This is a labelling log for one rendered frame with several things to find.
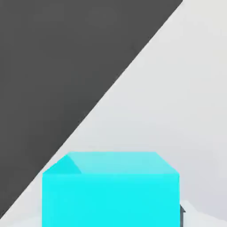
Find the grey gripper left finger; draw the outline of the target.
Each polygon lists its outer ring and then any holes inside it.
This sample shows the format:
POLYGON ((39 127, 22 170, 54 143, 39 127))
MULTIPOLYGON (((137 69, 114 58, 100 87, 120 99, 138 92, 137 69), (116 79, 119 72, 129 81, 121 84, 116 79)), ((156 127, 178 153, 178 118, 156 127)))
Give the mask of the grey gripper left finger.
POLYGON ((16 223, 15 227, 42 227, 42 218, 34 216, 16 223))

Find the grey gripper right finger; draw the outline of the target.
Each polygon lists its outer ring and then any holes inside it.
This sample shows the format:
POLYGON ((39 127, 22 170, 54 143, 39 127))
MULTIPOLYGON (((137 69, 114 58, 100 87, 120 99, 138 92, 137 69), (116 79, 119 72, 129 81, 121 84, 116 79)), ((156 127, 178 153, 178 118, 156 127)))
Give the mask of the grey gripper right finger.
POLYGON ((187 200, 180 201, 185 210, 184 227, 219 227, 219 220, 210 215, 199 212, 187 200))

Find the small cyan cube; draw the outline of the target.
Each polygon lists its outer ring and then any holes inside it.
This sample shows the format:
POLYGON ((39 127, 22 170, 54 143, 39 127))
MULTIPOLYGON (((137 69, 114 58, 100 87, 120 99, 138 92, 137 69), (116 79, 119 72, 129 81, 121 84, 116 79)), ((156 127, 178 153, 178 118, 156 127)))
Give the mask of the small cyan cube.
POLYGON ((180 227, 180 175, 155 152, 70 152, 42 175, 42 227, 180 227))

